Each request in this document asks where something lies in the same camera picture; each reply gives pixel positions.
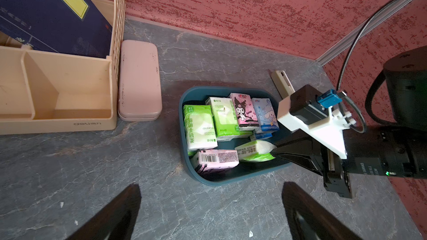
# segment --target barcode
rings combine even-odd
[[[201,154],[201,162],[216,162],[215,154]]]

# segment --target blue book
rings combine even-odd
[[[112,26],[91,0],[0,0],[0,31],[35,50],[110,53]]]

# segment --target blue connector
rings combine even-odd
[[[325,109],[327,109],[333,105],[336,105],[340,102],[342,102],[342,99],[340,99],[338,97],[338,95],[336,94],[336,91],[334,89],[330,89],[330,90],[326,91],[326,93],[317,97],[317,103],[322,105]]]

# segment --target pink tissue pack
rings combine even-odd
[[[257,114],[248,94],[231,93],[228,97],[234,104],[240,131],[252,131],[259,127]]]
[[[191,158],[191,165],[197,173],[220,172],[238,164],[237,150],[200,150]]]

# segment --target black cable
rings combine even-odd
[[[345,68],[347,67],[348,61],[350,59],[350,55],[354,50],[354,47],[357,44],[357,41],[360,39],[361,35],[363,34],[363,32],[365,31],[366,27],[368,26],[368,24],[372,21],[372,19],[374,19],[379,13],[381,13],[384,9],[386,9],[388,6],[390,6],[392,3],[396,2],[398,0],[390,0],[389,2],[387,2],[387,4],[385,4],[384,6],[382,6],[379,10],[377,10],[366,22],[365,24],[362,26],[362,28],[360,28],[359,33],[357,34],[356,38],[353,41],[353,44],[351,44],[350,49],[348,50],[347,56],[345,56],[345,60],[344,63],[342,64],[341,67],[341,72],[339,73],[339,77],[338,77],[338,83],[336,84],[336,90],[338,91],[341,88],[341,82],[342,82],[342,77],[344,76],[344,71]],[[364,133],[367,130],[367,126],[366,126],[366,121],[365,118],[363,117],[362,113],[360,112],[360,109],[357,107],[357,105],[353,102],[353,100],[351,100],[349,97],[344,97],[343,98],[357,113],[357,115],[359,115],[360,121],[362,122],[362,130],[358,130],[357,127],[350,125],[350,128],[352,128],[353,130],[355,130],[356,132],[360,132],[360,133]],[[342,103],[338,104],[339,106],[339,110],[341,111],[341,113],[344,114],[344,106]]]
[[[372,83],[371,88],[369,88],[368,94],[366,95],[365,109],[368,115],[371,116],[372,120],[375,120],[377,123],[387,125],[387,126],[397,126],[398,123],[382,120],[372,112],[372,100],[374,99],[376,92],[378,91],[378,89],[381,87],[381,85],[384,83],[385,80],[386,80],[386,76],[384,74],[384,71],[381,71],[380,74],[378,74],[378,76]]]
[[[356,45],[356,43],[357,43],[357,41],[359,40],[359,38],[360,38],[360,36],[362,35],[362,33],[365,31],[365,29],[366,29],[366,27],[368,26],[368,24],[371,22],[371,20],[372,19],[374,19],[375,17],[376,17],[376,15],[378,14],[378,13],[380,13],[380,12],[382,12],[385,8],[387,8],[388,6],[390,6],[392,3],[394,3],[394,2],[396,2],[396,1],[398,1],[398,0],[390,0],[389,2],[387,2],[387,4],[385,4],[384,6],[382,6],[379,10],[377,10],[366,22],[365,22],[365,24],[363,25],[363,27],[362,28],[360,28],[360,31],[359,31],[359,33],[357,34],[357,36],[356,36],[356,38],[355,38],[355,40],[353,41],[353,44],[351,45],[351,47],[350,47],[350,49],[349,49],[349,51],[348,51],[348,53],[347,53],[347,56],[345,57],[345,60],[344,60],[344,63],[342,64],[342,67],[341,67],[341,72],[340,72],[340,74],[339,74],[339,77],[338,77],[338,83],[337,83],[337,85],[336,85],[336,90],[338,91],[340,88],[341,88],[341,82],[342,82],[342,77],[343,77],[343,75],[344,75],[344,70],[345,70],[345,67],[347,66],[347,64],[348,64],[348,60],[350,59],[350,55],[351,55],[351,53],[353,52],[353,49],[354,49],[354,47],[355,47],[355,45]]]

